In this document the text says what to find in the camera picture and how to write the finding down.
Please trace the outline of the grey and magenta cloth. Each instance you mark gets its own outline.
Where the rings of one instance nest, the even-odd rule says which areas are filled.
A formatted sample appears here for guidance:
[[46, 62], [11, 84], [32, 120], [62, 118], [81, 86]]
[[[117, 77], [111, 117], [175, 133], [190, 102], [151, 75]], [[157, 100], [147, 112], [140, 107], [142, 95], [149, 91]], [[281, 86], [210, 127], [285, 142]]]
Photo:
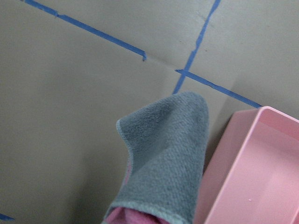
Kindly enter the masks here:
[[206, 101], [182, 92], [117, 121], [128, 148], [127, 171], [105, 224], [191, 224], [206, 145]]

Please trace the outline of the pink plastic bin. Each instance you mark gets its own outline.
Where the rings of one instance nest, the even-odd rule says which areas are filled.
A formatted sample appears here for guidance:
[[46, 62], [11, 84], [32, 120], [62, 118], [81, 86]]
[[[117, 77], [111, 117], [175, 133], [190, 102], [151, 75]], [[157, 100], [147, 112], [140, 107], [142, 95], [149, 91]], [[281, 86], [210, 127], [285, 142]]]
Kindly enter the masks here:
[[194, 222], [298, 221], [298, 120], [269, 106], [235, 112], [204, 172]]

